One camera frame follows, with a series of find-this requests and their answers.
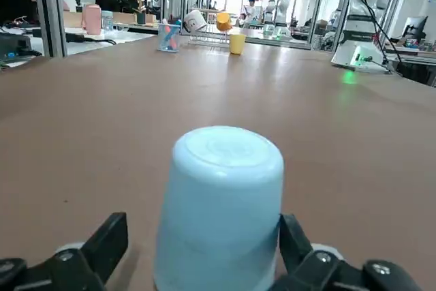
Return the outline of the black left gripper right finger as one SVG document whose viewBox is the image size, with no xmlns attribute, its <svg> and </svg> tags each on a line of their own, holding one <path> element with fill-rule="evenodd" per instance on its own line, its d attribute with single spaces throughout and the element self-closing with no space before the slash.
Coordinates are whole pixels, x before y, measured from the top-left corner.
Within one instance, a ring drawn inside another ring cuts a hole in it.
<svg viewBox="0 0 436 291">
<path fill-rule="evenodd" d="M 273 290 L 422 289 L 395 263 L 374 259 L 357 269 L 330 250 L 314 248 L 295 215 L 280 215 L 279 250 L 287 273 L 276 280 Z"/>
</svg>

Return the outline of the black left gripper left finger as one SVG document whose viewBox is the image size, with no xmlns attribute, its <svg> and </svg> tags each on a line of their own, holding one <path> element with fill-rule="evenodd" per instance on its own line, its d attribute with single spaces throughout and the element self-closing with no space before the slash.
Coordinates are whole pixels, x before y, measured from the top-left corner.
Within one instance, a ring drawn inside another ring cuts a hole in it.
<svg viewBox="0 0 436 291">
<path fill-rule="evenodd" d="M 35 266 L 22 258 L 2 258 L 1 289 L 105 290 L 128 245 L 127 213 L 112 213 L 83 244 Z"/>
</svg>

